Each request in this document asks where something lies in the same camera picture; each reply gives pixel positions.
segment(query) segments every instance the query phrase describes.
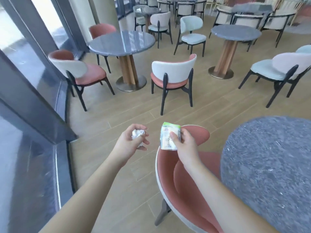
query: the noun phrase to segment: person's right hand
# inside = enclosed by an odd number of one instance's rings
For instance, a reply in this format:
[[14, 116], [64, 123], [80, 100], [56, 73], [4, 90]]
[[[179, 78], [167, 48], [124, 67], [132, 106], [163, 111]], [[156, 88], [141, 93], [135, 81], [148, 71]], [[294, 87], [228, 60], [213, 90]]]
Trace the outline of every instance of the person's right hand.
[[196, 142], [191, 136], [190, 132], [188, 132], [188, 130], [185, 128], [181, 128], [180, 133], [181, 142], [179, 141], [178, 136], [175, 133], [170, 132], [169, 135], [177, 147], [179, 159], [183, 163], [187, 172], [189, 172], [192, 167], [201, 165], [202, 162], [197, 151]]

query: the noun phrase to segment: floor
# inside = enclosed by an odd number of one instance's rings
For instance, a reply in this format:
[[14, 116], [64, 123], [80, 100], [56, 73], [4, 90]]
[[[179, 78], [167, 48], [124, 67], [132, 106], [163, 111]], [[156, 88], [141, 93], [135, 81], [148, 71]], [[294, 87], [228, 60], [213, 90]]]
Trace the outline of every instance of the floor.
[[[214, 17], [206, 16], [203, 28], [197, 33], [208, 36], [214, 20]], [[133, 14], [122, 19], [120, 25], [122, 29], [133, 29]], [[207, 39], [204, 58], [202, 46], [194, 46], [193, 53], [197, 54], [197, 60], [194, 66], [193, 107], [190, 107], [188, 95], [182, 90], [170, 91], [164, 115], [160, 116], [162, 90], [155, 87], [155, 93], [151, 94], [151, 63], [155, 60], [179, 61], [189, 57], [190, 52], [183, 45], [173, 55], [178, 31], [179, 27], [173, 25], [173, 45], [169, 36], [163, 35], [159, 49], [154, 45], [134, 55], [138, 74], [147, 78], [147, 85], [143, 89], [131, 93], [119, 91], [115, 81], [121, 76], [120, 65], [115, 57], [109, 57], [112, 73], [107, 73], [107, 76], [116, 95], [111, 94], [106, 84], [85, 88], [83, 98], [88, 112], [83, 111], [77, 97], [70, 98], [70, 126], [79, 135], [79, 139], [70, 145], [78, 186], [83, 185], [106, 159], [121, 132], [130, 124], [145, 124], [150, 133], [148, 151], [137, 151], [117, 175], [93, 229], [95, 233], [192, 232], [172, 212], [158, 227], [154, 226], [162, 201], [155, 177], [155, 157], [163, 122], [207, 128], [211, 137], [199, 149], [221, 153], [228, 135], [254, 117], [287, 115], [311, 119], [310, 74], [301, 79], [290, 98], [286, 98], [290, 88], [290, 85], [286, 85], [269, 109], [265, 106], [274, 93], [272, 82], [261, 79], [255, 83], [256, 77], [253, 76], [242, 89], [238, 89], [253, 63], [283, 52], [293, 52], [311, 41], [310, 35], [284, 33], [278, 48], [275, 48], [278, 33], [272, 30], [263, 32], [249, 52], [246, 52], [247, 44], [238, 44], [231, 65], [235, 75], [229, 80], [213, 78], [207, 72], [220, 57], [222, 39], [214, 35]], [[104, 58], [100, 60], [101, 66], [108, 72]], [[87, 54], [84, 61], [96, 63], [95, 54]]]

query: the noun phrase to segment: tissue pack plastic wrapper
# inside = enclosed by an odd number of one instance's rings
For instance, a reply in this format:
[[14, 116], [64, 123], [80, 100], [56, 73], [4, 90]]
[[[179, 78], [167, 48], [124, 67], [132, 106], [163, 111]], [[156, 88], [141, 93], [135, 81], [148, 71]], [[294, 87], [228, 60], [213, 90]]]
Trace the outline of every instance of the tissue pack plastic wrapper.
[[134, 140], [135, 138], [139, 137], [140, 135], [142, 135], [142, 134], [144, 134], [144, 133], [145, 133], [144, 130], [141, 130], [141, 129], [136, 130], [136, 129], [135, 129], [135, 130], [132, 132], [132, 140]]
[[161, 135], [160, 135], [160, 147], [161, 150], [177, 150], [174, 142], [170, 138], [169, 133], [173, 132], [178, 136], [178, 139], [181, 140], [180, 136], [180, 125], [172, 124], [172, 123], [163, 123], [161, 127]]

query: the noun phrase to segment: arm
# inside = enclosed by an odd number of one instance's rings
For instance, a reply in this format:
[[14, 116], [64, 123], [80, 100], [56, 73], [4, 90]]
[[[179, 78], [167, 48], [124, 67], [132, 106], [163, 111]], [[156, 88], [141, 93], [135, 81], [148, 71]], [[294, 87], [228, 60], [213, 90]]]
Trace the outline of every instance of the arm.
[[177, 147], [179, 159], [210, 206], [224, 233], [278, 233], [205, 167], [191, 134], [183, 128], [181, 133], [182, 142], [178, 140], [176, 134], [170, 133]]
[[132, 140], [134, 129], [147, 128], [143, 125], [132, 124], [119, 137], [114, 149], [107, 159], [99, 166], [85, 184], [42, 228], [40, 233], [88, 233], [92, 231], [97, 216], [111, 185], [128, 159], [136, 149], [147, 150], [137, 146], [146, 140], [147, 133]]

